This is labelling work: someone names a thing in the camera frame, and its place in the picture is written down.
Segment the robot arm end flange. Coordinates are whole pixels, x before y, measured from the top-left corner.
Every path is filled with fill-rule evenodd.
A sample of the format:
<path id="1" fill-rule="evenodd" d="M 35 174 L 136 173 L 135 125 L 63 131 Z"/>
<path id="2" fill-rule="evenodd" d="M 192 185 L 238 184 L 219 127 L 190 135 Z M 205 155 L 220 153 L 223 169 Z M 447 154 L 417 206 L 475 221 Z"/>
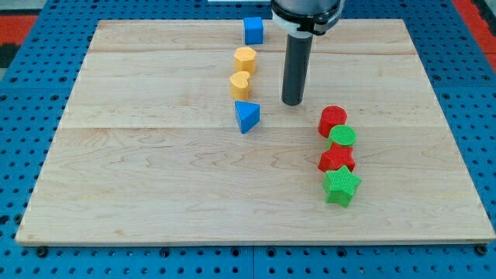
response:
<path id="1" fill-rule="evenodd" d="M 288 35 L 322 36 L 334 27 L 347 0 L 271 0 L 272 19 Z"/>

